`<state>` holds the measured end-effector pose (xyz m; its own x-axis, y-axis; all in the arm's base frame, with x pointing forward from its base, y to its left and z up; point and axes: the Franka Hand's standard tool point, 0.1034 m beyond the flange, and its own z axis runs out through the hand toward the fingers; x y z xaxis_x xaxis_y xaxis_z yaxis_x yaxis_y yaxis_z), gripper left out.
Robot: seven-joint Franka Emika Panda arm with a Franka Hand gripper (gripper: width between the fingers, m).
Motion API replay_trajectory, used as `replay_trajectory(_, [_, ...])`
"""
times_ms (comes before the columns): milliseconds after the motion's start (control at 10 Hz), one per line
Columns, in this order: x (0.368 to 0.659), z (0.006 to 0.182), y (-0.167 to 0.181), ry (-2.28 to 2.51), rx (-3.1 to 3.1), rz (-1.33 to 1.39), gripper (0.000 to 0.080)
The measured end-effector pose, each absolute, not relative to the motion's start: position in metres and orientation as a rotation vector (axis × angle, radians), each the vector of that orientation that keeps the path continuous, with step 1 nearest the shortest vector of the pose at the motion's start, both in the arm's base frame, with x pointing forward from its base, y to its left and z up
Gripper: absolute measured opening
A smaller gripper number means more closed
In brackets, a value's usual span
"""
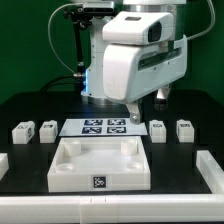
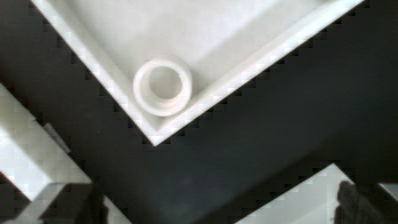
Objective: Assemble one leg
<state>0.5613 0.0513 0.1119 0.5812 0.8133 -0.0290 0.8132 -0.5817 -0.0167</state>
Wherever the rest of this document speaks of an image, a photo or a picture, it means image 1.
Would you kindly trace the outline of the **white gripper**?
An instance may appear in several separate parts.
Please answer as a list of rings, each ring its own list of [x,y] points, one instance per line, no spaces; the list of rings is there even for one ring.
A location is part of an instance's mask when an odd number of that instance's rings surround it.
[[[108,99],[130,103],[130,122],[141,123],[139,104],[133,102],[159,89],[156,110],[168,106],[170,84],[187,68],[187,39],[172,41],[174,16],[169,12],[120,12],[103,27],[109,43],[103,57],[103,88]]]

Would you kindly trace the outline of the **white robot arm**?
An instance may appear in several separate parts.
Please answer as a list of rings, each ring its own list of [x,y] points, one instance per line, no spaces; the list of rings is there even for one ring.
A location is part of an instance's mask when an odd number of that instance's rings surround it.
[[[189,0],[85,0],[93,16],[92,62],[84,92],[89,98],[123,104],[134,124],[142,122],[142,98],[168,91],[187,69],[183,9]]]

